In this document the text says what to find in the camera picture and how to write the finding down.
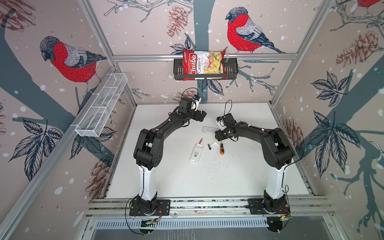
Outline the orange black screwdriver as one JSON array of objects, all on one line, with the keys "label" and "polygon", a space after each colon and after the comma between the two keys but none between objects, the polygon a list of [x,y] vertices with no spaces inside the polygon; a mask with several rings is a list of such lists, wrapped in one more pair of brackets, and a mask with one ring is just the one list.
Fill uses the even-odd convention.
[{"label": "orange black screwdriver", "polygon": [[224,154],[225,154],[224,144],[223,144],[222,141],[220,142],[220,154],[221,154],[221,155],[224,155]]}]

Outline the white battery cover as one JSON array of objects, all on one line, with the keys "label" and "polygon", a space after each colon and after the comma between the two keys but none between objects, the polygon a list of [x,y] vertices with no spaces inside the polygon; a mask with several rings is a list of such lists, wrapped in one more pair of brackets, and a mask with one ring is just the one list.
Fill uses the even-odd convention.
[{"label": "white battery cover", "polygon": [[220,144],[218,142],[213,142],[212,144],[210,144],[210,147],[212,150],[217,150],[220,148]]}]

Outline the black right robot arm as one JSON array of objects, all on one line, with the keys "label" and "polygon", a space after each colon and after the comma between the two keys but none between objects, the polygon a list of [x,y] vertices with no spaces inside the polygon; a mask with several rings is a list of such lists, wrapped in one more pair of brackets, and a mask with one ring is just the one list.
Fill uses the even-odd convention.
[{"label": "black right robot arm", "polygon": [[264,208],[269,213],[282,209],[288,203],[287,194],[283,191],[285,170],[294,157],[294,149],[284,131],[237,122],[230,113],[217,117],[216,122],[220,129],[215,132],[215,138],[220,142],[226,139],[236,141],[241,137],[261,144],[264,159],[270,166]]}]

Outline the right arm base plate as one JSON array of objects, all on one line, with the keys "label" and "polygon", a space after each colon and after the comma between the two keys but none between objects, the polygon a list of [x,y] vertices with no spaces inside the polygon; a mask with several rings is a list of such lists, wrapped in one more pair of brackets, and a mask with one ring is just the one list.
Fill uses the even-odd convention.
[{"label": "right arm base plate", "polygon": [[247,201],[247,208],[250,210],[251,215],[289,215],[291,213],[286,196],[277,200],[253,198]]}]

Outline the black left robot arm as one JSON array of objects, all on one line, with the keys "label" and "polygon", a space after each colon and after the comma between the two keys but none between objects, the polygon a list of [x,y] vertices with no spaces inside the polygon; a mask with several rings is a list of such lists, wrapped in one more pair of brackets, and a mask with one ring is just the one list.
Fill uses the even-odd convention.
[{"label": "black left robot arm", "polygon": [[141,190],[136,202],[139,207],[149,213],[156,209],[157,190],[155,186],[155,170],[163,158],[164,142],[174,131],[188,126],[190,120],[202,122],[207,115],[198,110],[202,98],[199,95],[182,97],[179,105],[169,113],[168,118],[158,126],[139,133],[134,151],[134,159],[141,173]]}]

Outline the grey-faced white remote control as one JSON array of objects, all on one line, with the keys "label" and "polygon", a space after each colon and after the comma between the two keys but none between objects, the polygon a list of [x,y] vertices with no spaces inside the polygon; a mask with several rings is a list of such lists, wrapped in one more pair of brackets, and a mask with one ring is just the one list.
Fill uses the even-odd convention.
[{"label": "grey-faced white remote control", "polygon": [[203,134],[209,134],[209,135],[215,135],[215,132],[219,131],[219,130],[220,130],[219,128],[213,128],[213,127],[204,126],[202,128],[202,133]]}]

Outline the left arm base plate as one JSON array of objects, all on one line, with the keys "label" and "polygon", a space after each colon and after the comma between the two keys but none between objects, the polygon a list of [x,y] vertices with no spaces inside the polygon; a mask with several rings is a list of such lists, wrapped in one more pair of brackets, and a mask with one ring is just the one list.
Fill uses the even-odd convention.
[{"label": "left arm base plate", "polygon": [[168,216],[170,214],[171,201],[162,199],[153,199],[152,201],[145,201],[139,196],[137,196],[131,201],[129,207],[130,217]]}]

